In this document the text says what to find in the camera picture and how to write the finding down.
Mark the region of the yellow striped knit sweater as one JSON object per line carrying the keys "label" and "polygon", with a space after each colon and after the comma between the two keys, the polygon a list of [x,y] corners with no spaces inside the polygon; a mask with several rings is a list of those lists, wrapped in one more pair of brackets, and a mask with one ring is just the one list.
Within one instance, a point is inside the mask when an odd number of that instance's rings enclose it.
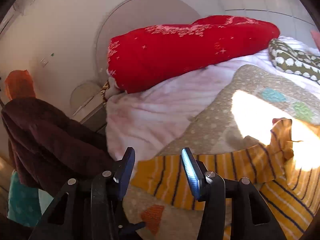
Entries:
{"label": "yellow striped knit sweater", "polygon": [[[270,136],[268,145],[198,159],[222,178],[247,177],[259,185],[287,239],[299,239],[319,210],[319,126],[276,119]],[[177,209],[204,210],[191,195],[179,156],[139,162],[131,184]]]}

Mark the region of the teal dotted cloth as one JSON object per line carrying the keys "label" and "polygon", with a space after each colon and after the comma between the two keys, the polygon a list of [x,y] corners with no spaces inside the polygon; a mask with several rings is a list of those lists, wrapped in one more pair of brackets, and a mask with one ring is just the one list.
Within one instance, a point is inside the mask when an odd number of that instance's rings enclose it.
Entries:
{"label": "teal dotted cloth", "polygon": [[11,175],[7,217],[23,226],[35,227],[53,197],[46,191],[20,183],[18,173]]}

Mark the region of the dark maroon garment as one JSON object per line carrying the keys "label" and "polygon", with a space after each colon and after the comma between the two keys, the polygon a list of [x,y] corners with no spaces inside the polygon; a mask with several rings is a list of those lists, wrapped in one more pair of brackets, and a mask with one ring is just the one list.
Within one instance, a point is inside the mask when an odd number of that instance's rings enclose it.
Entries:
{"label": "dark maroon garment", "polygon": [[17,98],[1,111],[20,182],[55,197],[71,178],[88,180],[111,169],[105,136],[49,103]]}

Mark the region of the white pink bed sheet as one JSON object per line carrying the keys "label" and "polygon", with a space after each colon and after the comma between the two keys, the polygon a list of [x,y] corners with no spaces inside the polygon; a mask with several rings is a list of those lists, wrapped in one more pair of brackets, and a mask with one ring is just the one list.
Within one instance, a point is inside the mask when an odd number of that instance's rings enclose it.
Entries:
{"label": "white pink bed sheet", "polygon": [[173,77],[145,92],[110,97],[106,103],[110,156],[119,160],[127,147],[133,147],[137,160],[153,158],[182,135],[191,120],[214,101],[245,64],[282,76],[319,97],[319,84],[276,70],[265,49]]}

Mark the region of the quilted patchwork bedspread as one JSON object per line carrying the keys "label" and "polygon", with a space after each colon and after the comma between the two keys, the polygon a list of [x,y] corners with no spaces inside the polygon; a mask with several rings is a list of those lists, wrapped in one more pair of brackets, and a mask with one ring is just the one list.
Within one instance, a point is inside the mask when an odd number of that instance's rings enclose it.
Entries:
{"label": "quilted patchwork bedspread", "polygon": [[[184,147],[198,159],[199,155],[234,152],[258,143],[268,145],[276,119],[319,126],[319,99],[284,77],[245,65],[187,130],[153,158],[180,157]],[[203,214],[163,204],[132,184],[123,205],[130,222],[146,223],[138,231],[143,239],[195,239]]]}

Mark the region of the orange cloth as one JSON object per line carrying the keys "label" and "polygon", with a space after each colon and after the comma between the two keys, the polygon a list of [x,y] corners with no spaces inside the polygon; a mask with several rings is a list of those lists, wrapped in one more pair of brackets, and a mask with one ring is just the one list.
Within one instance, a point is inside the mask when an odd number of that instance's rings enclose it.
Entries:
{"label": "orange cloth", "polygon": [[4,84],[9,100],[36,97],[33,79],[27,70],[13,70],[5,79]]}

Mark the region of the red patterned long pillow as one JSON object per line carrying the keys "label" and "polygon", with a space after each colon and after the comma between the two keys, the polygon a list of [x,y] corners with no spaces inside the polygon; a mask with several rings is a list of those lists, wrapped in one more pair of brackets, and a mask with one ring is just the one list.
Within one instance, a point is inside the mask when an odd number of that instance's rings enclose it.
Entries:
{"label": "red patterned long pillow", "polygon": [[107,73],[120,90],[138,93],[172,77],[255,54],[279,35],[273,23],[230,15],[151,25],[111,38]]}

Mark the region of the green hedgehog print pillow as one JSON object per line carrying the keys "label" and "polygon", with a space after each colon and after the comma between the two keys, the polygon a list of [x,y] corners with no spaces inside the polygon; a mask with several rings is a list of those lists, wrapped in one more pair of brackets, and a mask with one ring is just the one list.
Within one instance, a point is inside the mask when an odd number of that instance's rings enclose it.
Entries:
{"label": "green hedgehog print pillow", "polygon": [[303,76],[319,84],[319,56],[294,50],[279,39],[268,44],[271,62],[278,71]]}

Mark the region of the pink checked pillow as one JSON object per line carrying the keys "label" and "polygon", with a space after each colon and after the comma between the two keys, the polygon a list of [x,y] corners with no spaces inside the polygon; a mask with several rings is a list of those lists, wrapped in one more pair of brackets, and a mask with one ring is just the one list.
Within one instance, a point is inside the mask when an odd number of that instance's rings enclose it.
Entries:
{"label": "pink checked pillow", "polygon": [[312,31],[310,31],[310,33],[311,33],[311,36],[312,36],[318,50],[320,50],[320,32],[312,30]]}

